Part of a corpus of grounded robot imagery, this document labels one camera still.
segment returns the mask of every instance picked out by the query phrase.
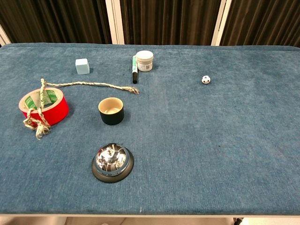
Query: black and beige cup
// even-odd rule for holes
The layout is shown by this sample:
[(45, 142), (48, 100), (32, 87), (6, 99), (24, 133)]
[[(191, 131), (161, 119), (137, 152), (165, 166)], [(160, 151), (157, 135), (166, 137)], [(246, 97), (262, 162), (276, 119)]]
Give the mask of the black and beige cup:
[(107, 125), (116, 125), (124, 118), (123, 102), (116, 97), (103, 99), (99, 103), (98, 109), (103, 122)]

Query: bell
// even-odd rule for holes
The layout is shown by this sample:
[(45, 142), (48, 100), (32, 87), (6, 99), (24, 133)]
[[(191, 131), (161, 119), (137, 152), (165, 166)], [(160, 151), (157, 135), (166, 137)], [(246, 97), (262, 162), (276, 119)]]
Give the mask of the bell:
[(115, 143), (104, 145), (92, 161), (94, 176), (105, 183), (115, 183), (127, 177), (134, 165), (131, 152)]

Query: floor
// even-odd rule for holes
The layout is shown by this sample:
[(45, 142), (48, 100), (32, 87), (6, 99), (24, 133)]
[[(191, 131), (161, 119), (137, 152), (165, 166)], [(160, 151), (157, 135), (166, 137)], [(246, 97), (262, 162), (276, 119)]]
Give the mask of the floor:
[[(299, 218), (244, 218), (240, 225), (299, 225)], [(0, 225), (233, 225), (232, 218), (0, 217)]]

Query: roll of tape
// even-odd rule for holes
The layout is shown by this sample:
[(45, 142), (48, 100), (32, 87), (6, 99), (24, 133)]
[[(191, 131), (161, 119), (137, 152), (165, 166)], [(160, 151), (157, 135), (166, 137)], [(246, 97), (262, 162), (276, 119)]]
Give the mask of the roll of tape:
[[(30, 108), (35, 108), (36, 110), (31, 112), (31, 117), (41, 120), (37, 111), (37, 108), (41, 106), (39, 91), (40, 89), (33, 90), (20, 100), (19, 109), (25, 117), (27, 117), (27, 111)], [(43, 100), (45, 107), (42, 113), (50, 125), (60, 122), (68, 114), (69, 107), (61, 90), (57, 88), (45, 88)]]

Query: white jar lid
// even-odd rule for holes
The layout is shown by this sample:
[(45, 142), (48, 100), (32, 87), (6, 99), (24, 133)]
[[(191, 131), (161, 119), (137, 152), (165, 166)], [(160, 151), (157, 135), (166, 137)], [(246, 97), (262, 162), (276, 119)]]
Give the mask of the white jar lid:
[(150, 51), (139, 51), (136, 54), (137, 60), (141, 62), (147, 62), (153, 60), (153, 53)]

